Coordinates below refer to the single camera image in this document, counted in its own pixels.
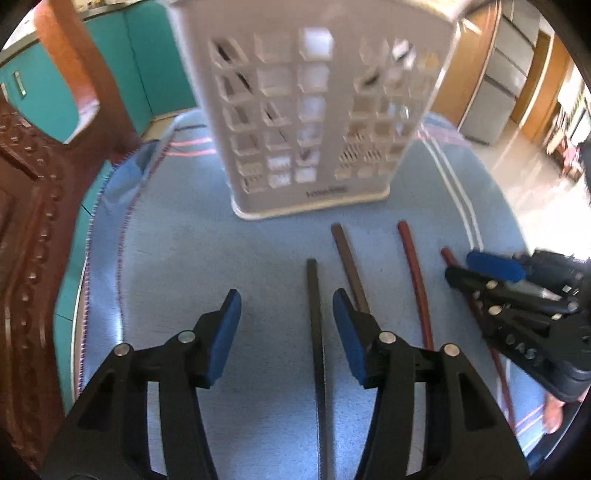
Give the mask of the person's right hand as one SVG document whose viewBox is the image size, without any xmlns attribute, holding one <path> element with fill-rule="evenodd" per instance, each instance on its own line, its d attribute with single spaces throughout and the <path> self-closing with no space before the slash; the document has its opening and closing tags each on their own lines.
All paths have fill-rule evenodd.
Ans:
<svg viewBox="0 0 591 480">
<path fill-rule="evenodd" d="M 545 404 L 543 409 L 543 422 L 545 432 L 548 435 L 556 433 L 563 422 L 563 406 L 564 403 L 551 395 L 546 393 Z"/>
</svg>

